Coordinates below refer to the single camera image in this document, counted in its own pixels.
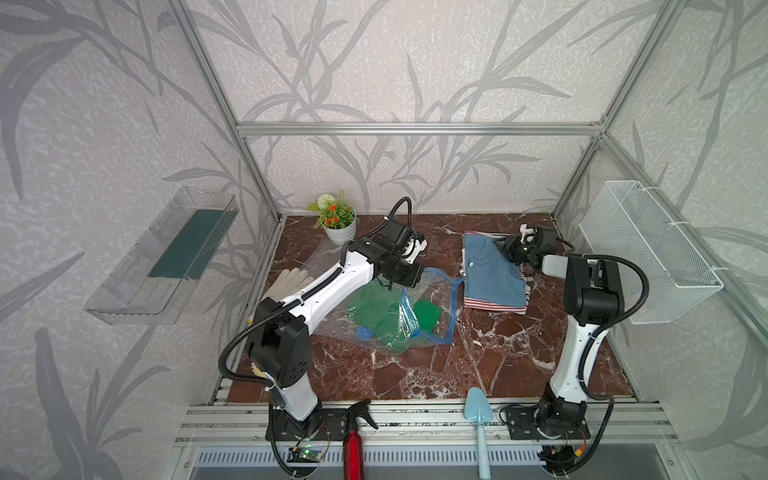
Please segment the clear vacuum bag blue zipper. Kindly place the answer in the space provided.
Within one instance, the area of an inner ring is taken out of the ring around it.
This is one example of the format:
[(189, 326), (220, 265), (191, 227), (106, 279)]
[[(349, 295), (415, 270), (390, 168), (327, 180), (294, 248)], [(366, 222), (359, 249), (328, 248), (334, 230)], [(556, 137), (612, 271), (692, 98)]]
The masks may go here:
[(335, 307), (315, 333), (389, 355), (449, 345), (463, 281), (427, 268), (414, 288), (378, 276)]

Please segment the solid green garment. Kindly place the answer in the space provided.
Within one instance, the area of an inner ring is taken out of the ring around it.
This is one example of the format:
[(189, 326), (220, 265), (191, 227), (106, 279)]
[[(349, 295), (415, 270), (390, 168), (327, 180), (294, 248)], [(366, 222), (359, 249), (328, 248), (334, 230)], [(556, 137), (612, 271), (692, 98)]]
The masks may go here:
[(346, 317), (357, 325), (359, 340), (389, 354), (441, 344), (438, 327), (443, 309), (427, 296), (425, 284), (415, 288), (375, 279), (345, 303)]

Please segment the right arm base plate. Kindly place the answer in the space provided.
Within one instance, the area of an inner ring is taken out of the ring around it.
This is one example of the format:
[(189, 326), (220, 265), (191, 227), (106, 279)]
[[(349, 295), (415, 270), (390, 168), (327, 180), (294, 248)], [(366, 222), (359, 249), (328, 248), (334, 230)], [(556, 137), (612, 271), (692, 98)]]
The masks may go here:
[(584, 414), (579, 410), (544, 411), (537, 406), (510, 404), (500, 410), (499, 417), (512, 440), (591, 438)]

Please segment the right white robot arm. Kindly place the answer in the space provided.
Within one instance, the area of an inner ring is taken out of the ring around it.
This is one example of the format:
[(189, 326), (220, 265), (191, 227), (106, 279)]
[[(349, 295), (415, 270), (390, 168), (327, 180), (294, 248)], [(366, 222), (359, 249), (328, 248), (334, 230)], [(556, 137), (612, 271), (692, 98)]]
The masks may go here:
[(504, 258), (527, 264), (564, 281), (563, 308), (567, 332), (560, 362), (535, 410), (543, 426), (579, 425), (588, 402), (614, 402), (610, 394), (590, 390), (596, 357), (608, 331), (633, 316), (649, 298), (650, 282), (634, 262), (615, 255), (559, 255), (557, 246), (571, 247), (551, 228), (525, 227), (495, 242)]

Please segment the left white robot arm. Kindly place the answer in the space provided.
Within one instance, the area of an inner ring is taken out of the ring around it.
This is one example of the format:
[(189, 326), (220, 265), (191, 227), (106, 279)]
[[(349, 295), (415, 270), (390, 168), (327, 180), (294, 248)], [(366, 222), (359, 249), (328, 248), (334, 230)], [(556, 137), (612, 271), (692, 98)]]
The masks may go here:
[(392, 217), (373, 234), (345, 242), (338, 261), (308, 286), (279, 301), (261, 301), (252, 323), (221, 352), (220, 374), (267, 387), (297, 422), (317, 416), (320, 401), (308, 377), (310, 337), (332, 310), (378, 277), (415, 287), (424, 271), (417, 257), (426, 248), (422, 233)]

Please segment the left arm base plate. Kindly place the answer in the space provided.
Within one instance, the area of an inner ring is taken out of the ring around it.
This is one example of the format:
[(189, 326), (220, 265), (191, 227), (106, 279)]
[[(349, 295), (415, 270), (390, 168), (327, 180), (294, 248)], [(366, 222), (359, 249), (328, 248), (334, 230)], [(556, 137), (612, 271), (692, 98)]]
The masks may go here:
[(272, 410), (268, 414), (267, 440), (276, 442), (297, 442), (319, 435), (330, 435), (331, 441), (342, 441), (349, 427), (345, 408), (315, 408), (305, 420), (297, 420), (284, 409)]

